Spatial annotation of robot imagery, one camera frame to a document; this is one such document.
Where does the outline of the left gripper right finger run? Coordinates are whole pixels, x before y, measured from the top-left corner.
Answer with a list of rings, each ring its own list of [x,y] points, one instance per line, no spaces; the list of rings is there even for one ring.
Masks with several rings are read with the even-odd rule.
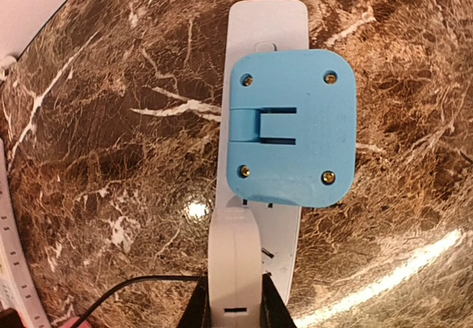
[[[262,275],[261,327],[296,328],[270,274]]]

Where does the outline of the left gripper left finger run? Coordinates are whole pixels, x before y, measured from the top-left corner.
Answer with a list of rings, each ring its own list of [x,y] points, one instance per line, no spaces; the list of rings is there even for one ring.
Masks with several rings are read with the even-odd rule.
[[[210,328],[211,309],[208,297],[208,279],[197,282],[177,328]]]

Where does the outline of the blue square plug adapter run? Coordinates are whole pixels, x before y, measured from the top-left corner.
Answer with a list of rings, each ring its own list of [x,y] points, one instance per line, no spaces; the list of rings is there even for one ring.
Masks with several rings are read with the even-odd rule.
[[[324,49],[254,53],[231,72],[227,182],[240,198],[325,208],[355,172],[355,74]]]

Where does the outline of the blue grey power strip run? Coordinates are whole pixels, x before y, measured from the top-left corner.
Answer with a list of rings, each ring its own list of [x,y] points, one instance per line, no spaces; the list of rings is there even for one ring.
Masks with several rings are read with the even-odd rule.
[[[231,6],[222,90],[215,208],[208,235],[213,327],[292,327],[287,301],[301,219],[289,166],[301,111],[281,86],[279,58],[306,50],[298,0]]]

